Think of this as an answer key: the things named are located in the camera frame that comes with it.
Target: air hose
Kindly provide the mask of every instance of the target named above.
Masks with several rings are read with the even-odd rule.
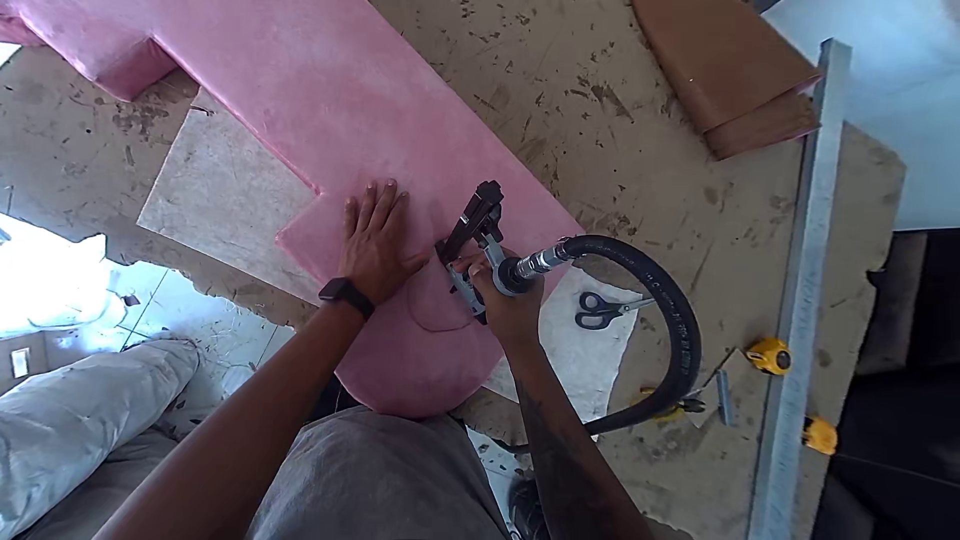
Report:
[[[563,239],[529,257],[505,260],[500,277],[503,282],[522,282],[585,255],[607,258],[633,274],[657,301],[670,334],[670,364],[657,389],[635,405],[584,424],[590,435],[596,435],[646,422],[686,397],[700,369],[700,328],[690,303],[666,270],[639,249],[616,238],[584,234]],[[495,442],[515,454],[529,452],[527,445]]]

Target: black rubber hose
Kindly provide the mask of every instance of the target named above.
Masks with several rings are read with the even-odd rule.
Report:
[[[626,428],[676,406],[693,389],[702,354],[700,327],[684,292],[659,264],[634,246],[615,238],[599,234],[574,236],[564,242],[564,251],[573,258],[598,255],[627,269],[657,301],[670,334],[670,365],[657,389],[636,405],[587,422],[584,424],[587,432],[596,435]],[[495,442],[510,452],[528,452],[527,445]]]

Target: stained wooden surface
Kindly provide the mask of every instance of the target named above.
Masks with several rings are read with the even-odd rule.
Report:
[[[585,228],[636,245],[674,276],[700,321],[705,367],[774,331],[799,142],[713,160],[620,1],[374,4]],[[0,79],[0,182],[12,187],[11,215],[75,240],[105,232],[111,258],[182,269],[200,290],[279,324],[310,314],[292,296],[133,224],[196,91],[181,74],[134,104],[109,99],[47,50],[19,53]],[[845,131],[811,389],[811,407],[830,420],[870,314],[864,272],[883,261],[902,174],[889,151]],[[507,203],[505,211],[523,211]],[[588,268],[626,284],[604,265]],[[662,374],[662,324],[643,315],[612,408]],[[702,430],[647,424],[605,435],[601,449],[651,517],[698,538],[742,538],[764,384],[751,373],[734,389],[735,428],[716,418]],[[496,398],[478,394],[460,412],[510,438],[516,407]],[[812,524],[826,461],[804,452],[802,466],[799,537]]]

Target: black wristband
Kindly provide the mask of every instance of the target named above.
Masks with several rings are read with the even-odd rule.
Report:
[[[374,305],[367,296],[357,290],[353,283],[347,278],[334,278],[326,283],[320,291],[320,299],[329,302],[343,300],[355,307],[364,320],[369,321],[373,315]]]

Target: metal ruler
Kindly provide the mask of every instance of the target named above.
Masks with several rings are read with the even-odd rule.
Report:
[[[772,377],[767,389],[749,540],[790,538],[852,51],[836,39],[824,41],[820,48],[824,78],[814,88],[813,104],[821,128],[807,135],[804,144],[777,330],[793,365],[785,376]]]

